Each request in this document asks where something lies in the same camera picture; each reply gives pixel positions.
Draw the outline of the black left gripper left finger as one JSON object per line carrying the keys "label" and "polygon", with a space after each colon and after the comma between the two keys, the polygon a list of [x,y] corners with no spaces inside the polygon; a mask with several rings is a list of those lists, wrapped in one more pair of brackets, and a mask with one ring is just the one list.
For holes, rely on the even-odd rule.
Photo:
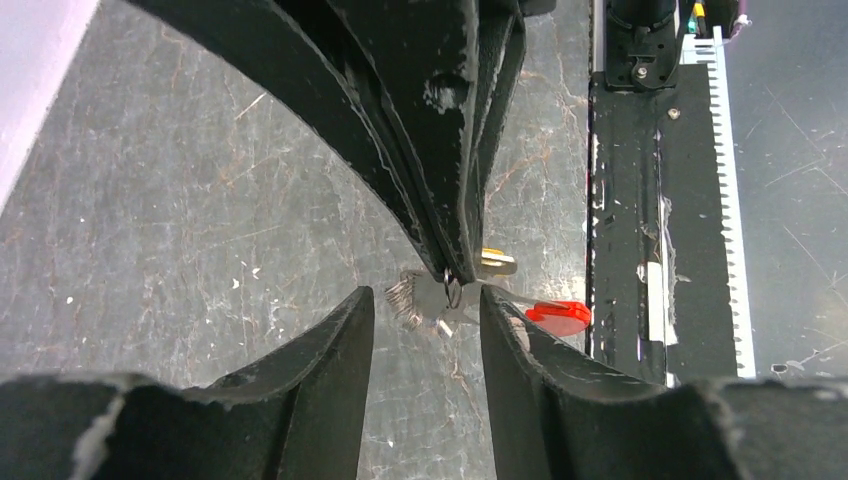
{"label": "black left gripper left finger", "polygon": [[5,479],[353,479],[374,293],[205,388],[130,372],[1,382]]}

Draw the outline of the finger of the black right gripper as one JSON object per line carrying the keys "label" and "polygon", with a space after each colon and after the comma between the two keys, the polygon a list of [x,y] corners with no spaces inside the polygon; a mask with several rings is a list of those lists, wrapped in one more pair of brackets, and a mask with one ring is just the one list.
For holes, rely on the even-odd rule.
{"label": "finger of the black right gripper", "polygon": [[437,280],[481,267],[485,187],[526,52],[523,1],[335,1],[386,154],[371,188]]}
{"label": "finger of the black right gripper", "polygon": [[307,124],[396,218],[434,279],[447,267],[428,235],[401,153],[329,17],[276,1],[137,1],[135,7],[190,37],[261,86]]}

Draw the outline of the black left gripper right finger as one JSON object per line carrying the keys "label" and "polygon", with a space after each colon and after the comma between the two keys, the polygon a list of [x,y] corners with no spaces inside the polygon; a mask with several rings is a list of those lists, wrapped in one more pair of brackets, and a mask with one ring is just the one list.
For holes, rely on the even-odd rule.
{"label": "black left gripper right finger", "polygon": [[565,344],[488,285],[480,339],[500,479],[847,475],[843,378],[713,378],[665,388]]}

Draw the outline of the red key tag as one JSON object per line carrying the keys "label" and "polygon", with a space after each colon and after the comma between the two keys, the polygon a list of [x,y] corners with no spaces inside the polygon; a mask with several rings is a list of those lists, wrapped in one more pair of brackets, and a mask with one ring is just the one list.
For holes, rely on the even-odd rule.
{"label": "red key tag", "polygon": [[554,301],[535,303],[525,316],[536,326],[557,337],[576,335],[587,329],[591,310],[581,302]]}

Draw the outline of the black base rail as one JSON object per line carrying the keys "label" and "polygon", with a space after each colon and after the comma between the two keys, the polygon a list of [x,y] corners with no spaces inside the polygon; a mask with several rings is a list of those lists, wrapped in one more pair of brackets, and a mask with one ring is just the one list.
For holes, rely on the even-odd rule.
{"label": "black base rail", "polygon": [[708,69],[676,76],[589,97],[586,350],[667,386],[740,369]]}

